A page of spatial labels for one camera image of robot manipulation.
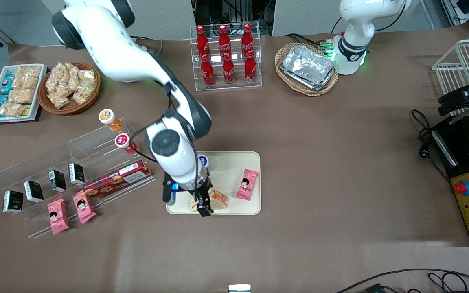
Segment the white tray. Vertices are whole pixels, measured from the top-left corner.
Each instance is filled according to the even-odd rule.
[[[4,122],[25,122],[25,121],[32,121],[35,119],[35,116],[37,115],[37,109],[39,108],[39,102],[37,101],[37,92],[39,91],[39,84],[43,80],[43,78],[46,75],[46,65],[40,64],[40,63],[33,63],[33,64],[22,64],[25,66],[32,66],[32,65],[39,65],[41,66],[41,72],[39,73],[39,78],[37,80],[37,85],[35,86],[35,92],[34,92],[34,97],[32,99],[32,104],[30,105],[30,111],[28,112],[28,115],[21,116],[19,118],[15,117],[0,117],[0,123]],[[21,65],[9,65],[3,67],[1,70],[1,75],[0,75],[0,89],[1,89],[1,84],[3,82],[3,79],[5,78],[5,75],[7,72],[11,74],[15,74],[17,72],[17,68]]]
[[[242,183],[244,169],[260,171],[260,155],[257,152],[197,152],[206,155],[211,164],[210,178],[214,188],[229,197],[229,204],[223,210],[217,210],[214,215],[256,215],[262,209],[262,184],[259,174],[254,183],[251,200],[235,197]],[[193,196],[189,192],[178,192],[173,206],[166,206],[166,210],[174,215],[199,215],[191,212],[189,202]]]

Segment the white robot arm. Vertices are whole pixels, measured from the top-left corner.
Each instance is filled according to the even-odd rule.
[[[339,13],[346,20],[344,35],[333,38],[334,61],[339,74],[353,74],[361,65],[365,51],[374,36],[373,19],[396,15],[411,0],[341,0]]]
[[[178,107],[168,108],[162,118],[146,128],[149,152],[166,171],[166,191],[173,182],[199,201],[202,216],[210,208],[212,187],[207,170],[197,158],[193,141],[209,133],[211,117],[180,80],[155,55],[143,51],[130,38],[126,27],[134,21],[128,0],[65,0],[65,8],[52,18],[54,31],[69,48],[86,48],[104,75],[112,80],[154,80]]]

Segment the small black box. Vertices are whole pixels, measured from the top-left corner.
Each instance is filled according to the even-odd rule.
[[[23,209],[23,193],[17,191],[5,191],[5,201],[3,203],[4,213],[19,213]]]
[[[70,182],[72,184],[82,186],[84,184],[84,171],[81,165],[71,163],[68,165],[68,171],[70,173]]]
[[[55,191],[64,192],[66,191],[65,175],[57,170],[52,170],[48,173],[48,179],[50,180],[50,188]]]
[[[24,183],[24,193],[26,193],[26,199],[30,201],[42,202],[44,200],[41,185],[32,180]]]

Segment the coca-cola bottle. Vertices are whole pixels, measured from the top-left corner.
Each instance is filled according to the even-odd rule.
[[[207,58],[210,56],[209,52],[209,41],[204,35],[204,27],[202,25],[197,26],[197,48],[199,49],[200,58],[205,55]]]
[[[244,24],[242,36],[242,58],[246,58],[247,52],[250,50],[253,50],[253,35],[251,34],[251,24]]]
[[[227,35],[227,26],[225,24],[220,25],[220,37],[218,38],[218,47],[220,49],[220,56],[222,60],[231,60],[231,40]]]
[[[231,61],[231,54],[226,57],[227,58],[222,65],[224,70],[224,81],[227,87],[232,87],[235,85],[235,65],[233,64],[233,61]]]
[[[202,71],[202,77],[204,78],[205,87],[214,87],[215,85],[215,76],[213,75],[213,67],[209,63],[209,58],[207,55],[202,55],[202,65],[200,69]]]
[[[254,60],[254,51],[247,51],[245,60],[245,83],[253,85],[256,82],[256,61]]]

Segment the red emergency stop button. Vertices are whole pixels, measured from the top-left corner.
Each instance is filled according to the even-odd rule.
[[[468,196],[469,195],[469,182],[466,180],[461,180],[454,184],[454,191],[460,195]]]

